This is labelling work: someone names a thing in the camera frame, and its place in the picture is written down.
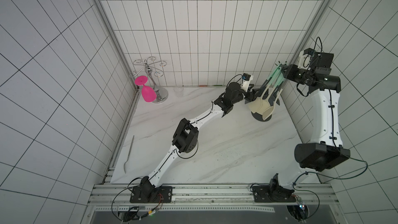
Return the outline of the cream spatula green handle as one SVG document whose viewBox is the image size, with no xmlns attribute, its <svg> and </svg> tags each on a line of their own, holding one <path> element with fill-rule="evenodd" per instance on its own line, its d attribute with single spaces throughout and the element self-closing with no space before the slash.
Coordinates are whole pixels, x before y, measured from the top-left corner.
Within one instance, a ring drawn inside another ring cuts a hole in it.
<svg viewBox="0 0 398 224">
<path fill-rule="evenodd" d="M 272 82 L 274 82 L 275 70 L 272 72 L 272 74 L 269 76 L 269 78 L 265 81 L 265 83 L 269 82 L 271 84 Z M 248 107 L 253 114 L 260 113 L 260 110 L 263 108 L 263 106 L 265 106 L 264 102 L 266 102 L 266 100 L 264 100 L 262 97 L 258 97 L 258 98 L 256 98 L 255 101 L 249 103 Z"/>
</svg>

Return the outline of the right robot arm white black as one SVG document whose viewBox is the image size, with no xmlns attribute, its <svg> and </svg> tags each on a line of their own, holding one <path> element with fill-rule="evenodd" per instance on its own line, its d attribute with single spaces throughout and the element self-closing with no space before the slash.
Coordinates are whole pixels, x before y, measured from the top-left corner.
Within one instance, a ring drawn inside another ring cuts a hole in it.
<svg viewBox="0 0 398 224">
<path fill-rule="evenodd" d="M 293 187 L 309 174 L 332 169 L 348 160 L 351 154 L 344 148 L 339 133 L 340 78 L 332 76 L 331 69 L 324 66 L 304 69 L 295 64 L 283 64 L 277 70 L 285 79 L 308 86 L 307 95 L 313 102 L 315 119 L 310 141 L 296 145 L 295 161 L 270 181 L 268 195 L 280 201 L 291 198 Z"/>
</svg>

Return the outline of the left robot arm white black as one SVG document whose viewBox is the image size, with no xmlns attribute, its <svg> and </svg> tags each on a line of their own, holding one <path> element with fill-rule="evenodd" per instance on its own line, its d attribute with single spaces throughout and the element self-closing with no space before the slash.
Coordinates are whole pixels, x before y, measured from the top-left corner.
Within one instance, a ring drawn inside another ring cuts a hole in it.
<svg viewBox="0 0 398 224">
<path fill-rule="evenodd" d="M 190 153 L 199 147 L 198 137 L 201 128 L 215 119 L 224 117 L 233 109 L 234 104 L 242 100 L 251 103 L 259 97 L 260 89 L 255 89 L 248 81 L 244 80 L 241 84 L 232 82 L 217 99 L 212 101 L 210 109 L 193 119 L 181 119 L 165 157 L 148 176 L 141 179 L 138 186 L 133 187 L 134 190 L 140 191 L 139 198 L 152 202 L 160 197 L 160 179 L 174 160 L 181 157 L 181 153 Z"/>
</svg>

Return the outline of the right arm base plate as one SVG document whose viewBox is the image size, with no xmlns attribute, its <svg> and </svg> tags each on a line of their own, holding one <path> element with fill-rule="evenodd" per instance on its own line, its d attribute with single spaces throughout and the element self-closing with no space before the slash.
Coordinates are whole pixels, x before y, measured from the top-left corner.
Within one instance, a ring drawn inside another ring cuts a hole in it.
<svg viewBox="0 0 398 224">
<path fill-rule="evenodd" d="M 252 186 L 251 192 L 256 203 L 293 203 L 296 202 L 294 190 L 283 187 L 271 188 L 269 185 Z"/>
</svg>

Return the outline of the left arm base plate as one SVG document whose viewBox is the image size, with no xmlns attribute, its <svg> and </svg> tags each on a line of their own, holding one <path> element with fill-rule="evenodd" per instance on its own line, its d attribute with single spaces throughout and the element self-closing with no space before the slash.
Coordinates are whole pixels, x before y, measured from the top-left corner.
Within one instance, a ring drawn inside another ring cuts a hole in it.
<svg viewBox="0 0 398 224">
<path fill-rule="evenodd" d="M 173 187 L 161 186 L 154 189 L 144 189 L 134 186 L 130 196 L 130 203 L 171 203 Z"/>
</svg>

